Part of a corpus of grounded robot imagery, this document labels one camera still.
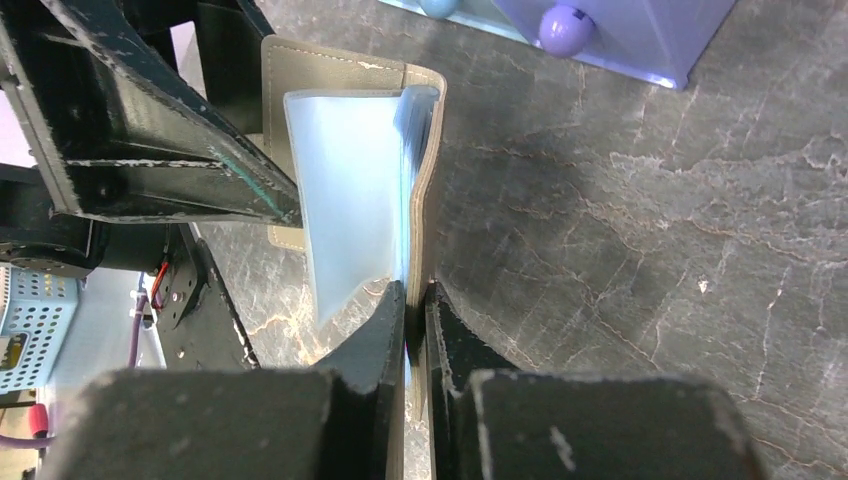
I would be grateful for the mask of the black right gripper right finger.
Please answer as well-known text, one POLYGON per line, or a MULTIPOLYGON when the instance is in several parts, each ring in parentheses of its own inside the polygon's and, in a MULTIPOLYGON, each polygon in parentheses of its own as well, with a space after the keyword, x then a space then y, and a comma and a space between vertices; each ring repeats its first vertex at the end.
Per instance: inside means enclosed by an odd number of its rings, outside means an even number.
POLYGON ((439 283, 423 303, 436 479, 762 479, 743 417, 681 374, 522 370, 474 334, 439 283))

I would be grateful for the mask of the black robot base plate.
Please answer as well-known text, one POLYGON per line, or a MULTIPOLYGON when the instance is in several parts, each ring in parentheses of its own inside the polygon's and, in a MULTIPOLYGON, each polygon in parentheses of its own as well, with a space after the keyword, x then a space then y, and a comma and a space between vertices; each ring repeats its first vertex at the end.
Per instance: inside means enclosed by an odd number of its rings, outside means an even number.
POLYGON ((207 242, 192 224, 171 227, 156 330, 166 368, 241 372, 260 367, 207 242))

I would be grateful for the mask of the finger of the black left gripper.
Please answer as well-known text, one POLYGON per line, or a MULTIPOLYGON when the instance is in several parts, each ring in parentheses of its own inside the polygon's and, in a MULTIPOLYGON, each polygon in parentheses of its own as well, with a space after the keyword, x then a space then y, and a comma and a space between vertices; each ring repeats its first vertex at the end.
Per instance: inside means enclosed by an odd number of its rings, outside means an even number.
POLYGON ((1 80, 62 213, 300 226, 262 128, 253 1, 5 1, 1 80))

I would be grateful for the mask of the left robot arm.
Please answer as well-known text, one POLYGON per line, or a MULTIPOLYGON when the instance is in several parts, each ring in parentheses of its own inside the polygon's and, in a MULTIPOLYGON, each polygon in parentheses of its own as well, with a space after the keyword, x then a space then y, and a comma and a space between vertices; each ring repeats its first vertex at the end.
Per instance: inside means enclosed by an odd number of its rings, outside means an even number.
POLYGON ((297 226, 262 127, 253 1, 5 1, 1 86, 32 169, 1 169, 1 258, 81 278, 150 271, 177 226, 297 226))

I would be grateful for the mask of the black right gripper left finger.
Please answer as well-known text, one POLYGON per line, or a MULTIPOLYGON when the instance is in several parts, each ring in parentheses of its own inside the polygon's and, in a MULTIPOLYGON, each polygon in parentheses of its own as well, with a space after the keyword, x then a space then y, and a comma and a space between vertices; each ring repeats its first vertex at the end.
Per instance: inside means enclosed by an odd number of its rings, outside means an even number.
POLYGON ((307 369, 122 370, 69 405, 44 479, 399 479, 403 285, 307 369))

